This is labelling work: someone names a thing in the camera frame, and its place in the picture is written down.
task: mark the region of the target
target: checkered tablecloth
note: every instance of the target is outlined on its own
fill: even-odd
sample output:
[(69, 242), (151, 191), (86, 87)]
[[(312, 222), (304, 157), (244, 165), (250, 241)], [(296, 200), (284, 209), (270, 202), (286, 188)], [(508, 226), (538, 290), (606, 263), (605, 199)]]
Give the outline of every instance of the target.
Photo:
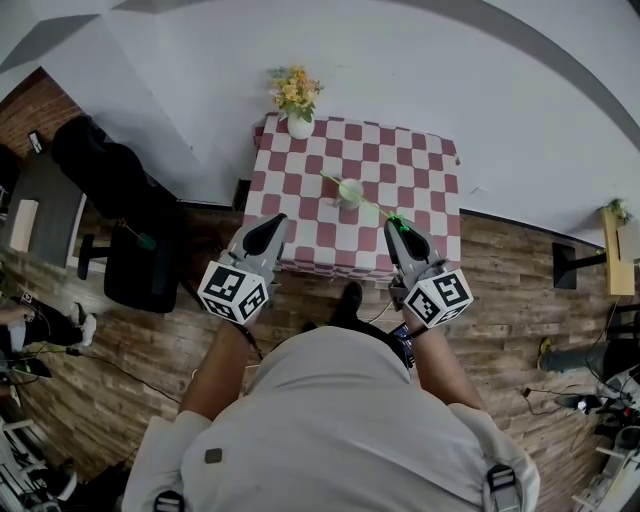
[(451, 140), (405, 128), (317, 118), (313, 135), (293, 139), (276, 114), (254, 127), (258, 156), (244, 222), (274, 213), (290, 219), (280, 266), (329, 276), (388, 281), (395, 274), (386, 217), (362, 204), (333, 206), (338, 186), (320, 175), (355, 178), (364, 197), (430, 232), (443, 256), (460, 261), (458, 178)]

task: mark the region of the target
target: desk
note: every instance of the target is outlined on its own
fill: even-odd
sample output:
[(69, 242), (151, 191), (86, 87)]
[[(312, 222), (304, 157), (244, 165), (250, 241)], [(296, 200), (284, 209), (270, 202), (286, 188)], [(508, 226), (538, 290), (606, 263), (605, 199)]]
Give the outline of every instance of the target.
[(71, 257), (86, 196), (67, 178), (51, 155), (31, 151), (21, 166), (11, 197), (2, 245), (9, 247), (21, 199), (38, 201), (29, 252), (35, 259), (65, 268)]
[(554, 287), (575, 290), (577, 287), (577, 269), (606, 263), (607, 291), (609, 295), (635, 295), (634, 265), (620, 260), (617, 229), (618, 226), (622, 225), (622, 221), (609, 208), (602, 208), (600, 211), (606, 253), (577, 260), (575, 259), (576, 251), (573, 247), (554, 243)]
[(389, 281), (386, 217), (361, 204), (333, 206), (338, 186), (320, 175), (360, 180), (364, 197), (431, 233), (442, 256), (460, 262), (459, 164), (452, 141), (377, 123), (317, 118), (313, 135), (293, 139), (267, 116), (244, 222), (284, 213), (290, 230), (280, 267), (326, 276)]

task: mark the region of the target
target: green stick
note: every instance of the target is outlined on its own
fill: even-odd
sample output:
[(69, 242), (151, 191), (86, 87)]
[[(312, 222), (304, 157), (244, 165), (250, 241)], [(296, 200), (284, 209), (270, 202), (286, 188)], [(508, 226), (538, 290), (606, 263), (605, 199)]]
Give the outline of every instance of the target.
[(372, 203), (371, 201), (367, 201), (364, 197), (362, 197), (360, 194), (356, 194), (353, 190), (351, 190), (349, 187), (347, 187), (346, 185), (343, 185), (342, 182), (340, 180), (337, 180), (336, 178), (334, 178), (333, 176), (329, 176), (326, 172), (324, 171), (320, 171), (320, 174), (322, 174), (322, 176), (324, 176), (325, 178), (329, 178), (331, 181), (333, 181), (334, 183), (336, 183), (338, 185), (338, 187), (342, 187), (344, 188), (347, 192), (349, 192), (349, 194), (351, 194), (352, 196), (355, 196), (357, 199), (359, 199), (360, 201), (362, 201), (363, 203), (368, 204), (369, 206), (371, 206), (372, 208), (375, 208), (376, 210), (378, 210), (382, 215), (384, 215), (387, 219), (390, 220), (395, 220), (397, 219), (400, 222), (400, 231), (409, 231), (409, 226), (407, 226), (404, 223), (404, 217), (402, 215), (396, 215), (393, 213), (393, 211), (390, 211), (389, 213), (383, 211), (377, 204)]

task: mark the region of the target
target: hand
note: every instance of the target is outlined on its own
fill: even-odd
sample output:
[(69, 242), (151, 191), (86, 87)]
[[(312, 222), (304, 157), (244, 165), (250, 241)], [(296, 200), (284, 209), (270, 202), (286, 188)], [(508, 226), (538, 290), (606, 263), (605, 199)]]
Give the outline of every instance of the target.
[(29, 306), (18, 306), (18, 309), (20, 310), (20, 313), (22, 313), (27, 318), (33, 318), (34, 316), (36, 316), (36, 312)]
[(409, 307), (404, 306), (402, 308), (402, 317), (404, 318), (404, 322), (407, 324), (409, 328), (409, 332), (413, 332), (417, 329), (420, 329), (424, 324), (420, 321), (420, 319), (416, 316), (416, 314), (409, 309)]

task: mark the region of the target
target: brick wall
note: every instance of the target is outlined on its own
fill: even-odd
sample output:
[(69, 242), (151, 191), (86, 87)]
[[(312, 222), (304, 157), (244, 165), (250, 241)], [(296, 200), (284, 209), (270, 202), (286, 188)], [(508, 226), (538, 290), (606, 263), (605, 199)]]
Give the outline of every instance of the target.
[(50, 143), (56, 130), (82, 110), (42, 68), (0, 102), (0, 144), (20, 158), (31, 150), (28, 134), (37, 130)]

